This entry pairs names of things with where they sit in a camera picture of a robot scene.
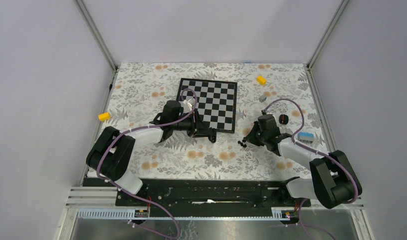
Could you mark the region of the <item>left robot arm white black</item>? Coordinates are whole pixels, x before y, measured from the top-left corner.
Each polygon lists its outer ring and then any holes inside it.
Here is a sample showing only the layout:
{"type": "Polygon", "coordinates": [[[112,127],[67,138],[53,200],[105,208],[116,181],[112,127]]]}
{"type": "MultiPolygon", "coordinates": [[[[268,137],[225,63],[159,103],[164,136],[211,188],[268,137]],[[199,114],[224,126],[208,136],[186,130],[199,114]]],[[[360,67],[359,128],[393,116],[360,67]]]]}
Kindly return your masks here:
{"type": "Polygon", "coordinates": [[[142,205],[147,193],[142,189],[142,180],[128,169],[132,153],[141,147],[164,142],[174,131],[185,131],[191,138],[208,138],[211,143],[217,139],[217,131],[203,122],[197,109],[187,101],[169,100],[147,126],[126,133],[112,126],[104,128],[85,162],[102,178],[128,191],[127,199],[132,204],[142,205]]]}

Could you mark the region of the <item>black earbud pair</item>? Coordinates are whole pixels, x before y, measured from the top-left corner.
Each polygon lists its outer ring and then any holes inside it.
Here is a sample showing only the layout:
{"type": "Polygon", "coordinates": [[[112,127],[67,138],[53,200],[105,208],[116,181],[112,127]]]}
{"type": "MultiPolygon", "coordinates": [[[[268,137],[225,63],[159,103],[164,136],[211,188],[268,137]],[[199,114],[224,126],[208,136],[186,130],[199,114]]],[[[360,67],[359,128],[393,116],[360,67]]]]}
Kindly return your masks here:
{"type": "Polygon", "coordinates": [[[237,143],[243,148],[247,147],[247,145],[245,143],[243,143],[242,141],[238,141],[237,143]]]}

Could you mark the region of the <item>black earbud charging case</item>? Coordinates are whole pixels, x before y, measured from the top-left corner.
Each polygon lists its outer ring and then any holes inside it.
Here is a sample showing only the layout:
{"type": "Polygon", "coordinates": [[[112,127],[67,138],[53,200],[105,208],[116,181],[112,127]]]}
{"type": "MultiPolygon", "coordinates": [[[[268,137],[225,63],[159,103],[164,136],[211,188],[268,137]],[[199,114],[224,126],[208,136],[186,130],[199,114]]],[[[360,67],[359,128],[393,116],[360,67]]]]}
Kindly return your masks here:
{"type": "Polygon", "coordinates": [[[289,123],[289,116],[286,114],[281,114],[278,118],[278,121],[282,125],[287,125],[289,123]]]}

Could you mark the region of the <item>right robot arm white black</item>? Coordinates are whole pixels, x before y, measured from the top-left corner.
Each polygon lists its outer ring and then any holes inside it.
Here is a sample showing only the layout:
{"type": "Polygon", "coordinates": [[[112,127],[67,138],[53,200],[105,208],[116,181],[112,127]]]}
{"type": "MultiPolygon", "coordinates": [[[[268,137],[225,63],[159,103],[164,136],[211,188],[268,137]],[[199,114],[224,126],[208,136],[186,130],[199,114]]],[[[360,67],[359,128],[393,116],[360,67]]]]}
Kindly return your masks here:
{"type": "Polygon", "coordinates": [[[258,117],[243,143],[266,147],[269,152],[291,159],[310,171],[310,179],[292,177],[282,182],[278,199],[285,206],[298,199],[314,199],[332,209],[353,203],[363,192],[343,151],[324,153],[305,145],[291,134],[282,133],[271,114],[258,117]]]}

